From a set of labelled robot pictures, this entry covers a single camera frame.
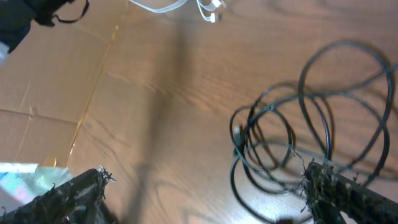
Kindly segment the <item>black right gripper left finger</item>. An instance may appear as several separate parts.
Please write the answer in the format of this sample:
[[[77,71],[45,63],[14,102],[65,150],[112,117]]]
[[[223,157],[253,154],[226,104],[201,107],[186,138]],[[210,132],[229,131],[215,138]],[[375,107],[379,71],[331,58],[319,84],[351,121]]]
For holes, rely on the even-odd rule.
[[[116,216],[105,205],[105,188],[114,182],[103,166],[89,169],[11,212],[1,224],[114,224]]]

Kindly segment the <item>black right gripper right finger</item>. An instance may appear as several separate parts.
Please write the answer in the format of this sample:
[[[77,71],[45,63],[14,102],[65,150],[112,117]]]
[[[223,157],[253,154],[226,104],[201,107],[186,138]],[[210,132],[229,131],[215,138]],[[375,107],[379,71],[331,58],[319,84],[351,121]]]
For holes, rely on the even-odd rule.
[[[363,184],[341,175],[347,167],[334,170],[336,164],[331,160],[324,159],[322,165],[309,162],[304,167],[300,188],[313,221],[345,223],[341,215],[345,213],[356,223],[397,223],[397,202],[367,188],[379,176],[385,160],[382,156]]]

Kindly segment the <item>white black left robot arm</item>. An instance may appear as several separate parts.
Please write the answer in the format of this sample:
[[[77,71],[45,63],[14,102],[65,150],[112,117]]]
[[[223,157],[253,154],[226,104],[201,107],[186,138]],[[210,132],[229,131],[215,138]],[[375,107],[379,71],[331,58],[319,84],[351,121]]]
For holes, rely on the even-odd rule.
[[[29,33],[31,22],[54,27],[54,19],[63,24],[74,24],[81,20],[90,7],[88,0],[76,19],[62,19],[56,13],[65,4],[73,2],[74,0],[1,0],[1,65]]]

